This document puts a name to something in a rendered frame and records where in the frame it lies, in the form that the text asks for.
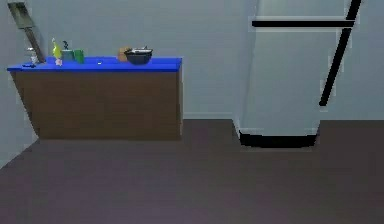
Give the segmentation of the dark blue bowl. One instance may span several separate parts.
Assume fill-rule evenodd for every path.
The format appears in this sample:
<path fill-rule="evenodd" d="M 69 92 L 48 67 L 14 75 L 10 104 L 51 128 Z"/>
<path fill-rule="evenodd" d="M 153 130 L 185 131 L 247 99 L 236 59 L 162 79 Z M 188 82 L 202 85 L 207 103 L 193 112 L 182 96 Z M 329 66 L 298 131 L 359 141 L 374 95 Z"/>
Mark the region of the dark blue bowl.
<path fill-rule="evenodd" d="M 152 49 L 148 48 L 132 48 L 126 50 L 124 55 L 127 58 L 127 61 L 134 65 L 144 65 L 147 64 L 152 58 Z"/>

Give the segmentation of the brown cabinet with blue top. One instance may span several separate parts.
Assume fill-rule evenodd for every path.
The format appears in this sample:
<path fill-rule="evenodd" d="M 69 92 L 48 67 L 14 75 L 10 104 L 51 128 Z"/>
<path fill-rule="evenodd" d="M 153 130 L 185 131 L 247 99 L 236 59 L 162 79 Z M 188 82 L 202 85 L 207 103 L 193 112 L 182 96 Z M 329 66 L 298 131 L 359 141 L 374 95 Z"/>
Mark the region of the brown cabinet with blue top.
<path fill-rule="evenodd" d="M 7 71 L 32 128 L 42 139 L 178 140 L 182 135 L 182 60 L 144 65 L 115 57 L 83 64 L 49 57 Z"/>

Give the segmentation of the brown bread loaf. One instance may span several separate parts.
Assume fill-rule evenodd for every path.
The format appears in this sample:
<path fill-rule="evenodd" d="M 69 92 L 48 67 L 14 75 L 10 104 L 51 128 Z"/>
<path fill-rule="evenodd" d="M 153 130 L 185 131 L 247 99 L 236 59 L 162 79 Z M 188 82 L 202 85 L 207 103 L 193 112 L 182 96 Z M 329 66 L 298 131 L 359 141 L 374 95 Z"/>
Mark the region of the brown bread loaf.
<path fill-rule="evenodd" d="M 130 50 L 130 47 L 126 46 L 126 47 L 121 47 L 119 49 L 119 52 L 118 52 L 118 55 L 117 55 L 117 58 L 120 62 L 126 62 L 127 61 L 127 57 L 125 55 L 125 52 Z"/>

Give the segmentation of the pale grey fridge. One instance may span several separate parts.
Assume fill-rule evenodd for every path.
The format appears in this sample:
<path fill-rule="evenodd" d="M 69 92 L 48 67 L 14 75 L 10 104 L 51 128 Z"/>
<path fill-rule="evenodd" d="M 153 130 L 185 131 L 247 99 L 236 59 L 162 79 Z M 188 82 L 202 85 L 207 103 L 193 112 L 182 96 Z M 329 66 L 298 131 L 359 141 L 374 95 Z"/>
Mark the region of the pale grey fridge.
<path fill-rule="evenodd" d="M 319 105 L 351 0 L 256 0 L 238 135 L 243 146 L 315 145 Z"/>

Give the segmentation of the grey soap dispenser bottle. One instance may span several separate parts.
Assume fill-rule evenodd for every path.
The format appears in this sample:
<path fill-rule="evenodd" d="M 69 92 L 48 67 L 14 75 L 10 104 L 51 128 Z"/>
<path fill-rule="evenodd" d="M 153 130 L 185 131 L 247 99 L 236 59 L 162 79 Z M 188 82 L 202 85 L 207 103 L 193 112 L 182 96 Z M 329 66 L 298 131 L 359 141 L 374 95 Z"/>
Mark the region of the grey soap dispenser bottle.
<path fill-rule="evenodd" d="M 62 50 L 62 59 L 65 61 L 74 61 L 74 52 L 69 48 L 67 41 L 63 41 L 64 49 Z"/>

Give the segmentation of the yellow green spray bottle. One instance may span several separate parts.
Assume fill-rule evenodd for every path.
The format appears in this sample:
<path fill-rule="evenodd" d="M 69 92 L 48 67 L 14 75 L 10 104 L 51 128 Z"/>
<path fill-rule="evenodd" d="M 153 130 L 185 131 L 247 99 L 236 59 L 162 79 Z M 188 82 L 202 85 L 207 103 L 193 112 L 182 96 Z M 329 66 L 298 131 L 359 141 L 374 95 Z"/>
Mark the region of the yellow green spray bottle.
<path fill-rule="evenodd" d="M 52 43 L 53 43 L 52 54 L 53 54 L 53 56 L 54 56 L 56 59 L 60 59 L 60 58 L 62 57 L 61 48 L 60 48 L 60 46 L 56 43 L 56 40 L 55 40 L 55 39 L 52 39 Z"/>

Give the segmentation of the grey metal tap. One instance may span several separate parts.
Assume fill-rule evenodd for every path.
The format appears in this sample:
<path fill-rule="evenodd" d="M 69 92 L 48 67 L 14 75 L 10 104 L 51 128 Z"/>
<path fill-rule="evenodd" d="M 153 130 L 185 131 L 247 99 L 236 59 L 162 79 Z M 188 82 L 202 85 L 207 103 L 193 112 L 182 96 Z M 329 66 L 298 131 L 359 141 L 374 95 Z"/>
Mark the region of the grey metal tap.
<path fill-rule="evenodd" d="M 38 64 L 39 60 L 38 60 L 38 57 L 37 57 L 37 54 L 36 54 L 34 48 L 28 47 L 26 50 L 27 50 L 27 53 L 30 55 L 32 64 L 34 64 L 34 65 Z"/>

